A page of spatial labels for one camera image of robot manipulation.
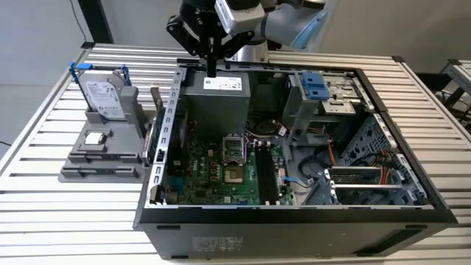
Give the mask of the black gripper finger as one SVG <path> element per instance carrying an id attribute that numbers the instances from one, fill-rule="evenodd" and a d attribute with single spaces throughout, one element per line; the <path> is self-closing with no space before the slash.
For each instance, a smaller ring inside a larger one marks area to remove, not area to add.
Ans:
<path id="1" fill-rule="evenodd" d="M 202 36 L 197 39 L 191 35 L 185 28 L 185 20 L 181 15 L 174 15 L 170 17 L 167 22 L 167 32 L 191 55 L 206 59 L 207 76 L 213 77 L 213 53 L 210 38 Z"/>
<path id="2" fill-rule="evenodd" d="M 238 33 L 226 43 L 223 43 L 223 35 L 215 35 L 213 42 L 213 77 L 217 77 L 218 60 L 233 57 L 251 41 L 254 35 L 254 31 Z"/>

